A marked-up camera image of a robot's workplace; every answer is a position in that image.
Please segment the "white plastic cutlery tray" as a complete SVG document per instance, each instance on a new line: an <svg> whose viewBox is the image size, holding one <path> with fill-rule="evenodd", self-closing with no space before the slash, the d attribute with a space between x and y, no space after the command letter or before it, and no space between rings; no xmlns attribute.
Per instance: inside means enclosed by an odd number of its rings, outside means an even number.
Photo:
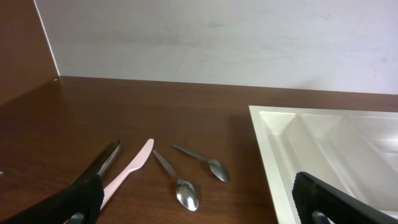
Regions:
<svg viewBox="0 0 398 224"><path fill-rule="evenodd" d="M300 221L295 176L308 172L355 199L397 216L397 114L250 106L279 223Z"/></svg>

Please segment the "pink plastic knife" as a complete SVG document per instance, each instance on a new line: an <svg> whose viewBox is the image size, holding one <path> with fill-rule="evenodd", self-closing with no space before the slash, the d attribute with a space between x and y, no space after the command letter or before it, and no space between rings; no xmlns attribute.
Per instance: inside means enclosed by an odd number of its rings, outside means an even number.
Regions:
<svg viewBox="0 0 398 224"><path fill-rule="evenodd" d="M128 177L131 172L134 172L140 169L145 162L148 160L150 153L153 150L154 139L148 139L142 149L137 153L135 158L115 177L104 189L104 197L101 201L101 206L99 211L102 211L120 185L124 182L124 180ZM90 174L86 175L83 178L78 180L87 179Z"/></svg>

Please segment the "steel teaspoon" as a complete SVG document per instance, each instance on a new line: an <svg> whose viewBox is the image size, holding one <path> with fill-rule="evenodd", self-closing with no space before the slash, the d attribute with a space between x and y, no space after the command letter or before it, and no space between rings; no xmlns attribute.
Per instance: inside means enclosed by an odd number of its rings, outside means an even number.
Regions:
<svg viewBox="0 0 398 224"><path fill-rule="evenodd" d="M221 181L226 182L226 183L230 182L229 172L228 172L227 168L220 161L218 161L216 159L208 159L193 150L187 149L186 147L178 146L175 144L171 144L171 146L173 146L174 148L179 149L193 157L196 157L198 159L205 161L209 165L209 168L212 171L212 173L218 179L220 179Z"/></svg>
<svg viewBox="0 0 398 224"><path fill-rule="evenodd" d="M199 207L199 198L194 186L187 180L181 179L175 172L171 164L155 149L152 151L162 167L177 181L176 197L177 200L188 210L194 212Z"/></svg>

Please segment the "steel kitchen tongs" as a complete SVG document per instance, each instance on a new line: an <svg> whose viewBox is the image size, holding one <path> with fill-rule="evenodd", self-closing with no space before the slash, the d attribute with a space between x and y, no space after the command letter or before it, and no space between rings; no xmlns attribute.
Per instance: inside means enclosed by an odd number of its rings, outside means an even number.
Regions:
<svg viewBox="0 0 398 224"><path fill-rule="evenodd" d="M73 184L78 179L85 177L88 174L97 174L102 179L107 170L111 167L113 162L122 151L123 146L121 141L115 140L109 143L100 155L72 182ZM85 216L82 213L76 213L70 217L65 223L67 224L82 224L85 221Z"/></svg>

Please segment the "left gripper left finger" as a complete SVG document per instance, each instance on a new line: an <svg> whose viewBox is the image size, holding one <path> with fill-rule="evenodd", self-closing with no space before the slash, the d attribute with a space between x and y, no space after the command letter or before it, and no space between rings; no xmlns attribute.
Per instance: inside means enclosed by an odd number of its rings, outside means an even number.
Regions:
<svg viewBox="0 0 398 224"><path fill-rule="evenodd" d="M84 215L83 223L96 223L103 199L101 178L99 175L92 175L3 220L2 223L65 223L76 213Z"/></svg>

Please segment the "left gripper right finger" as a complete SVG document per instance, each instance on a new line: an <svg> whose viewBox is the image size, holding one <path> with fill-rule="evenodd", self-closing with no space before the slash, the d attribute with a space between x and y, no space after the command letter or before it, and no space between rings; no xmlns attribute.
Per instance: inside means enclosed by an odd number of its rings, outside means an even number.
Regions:
<svg viewBox="0 0 398 224"><path fill-rule="evenodd" d="M302 223L397 223L397 219L307 172L296 174L292 196Z"/></svg>

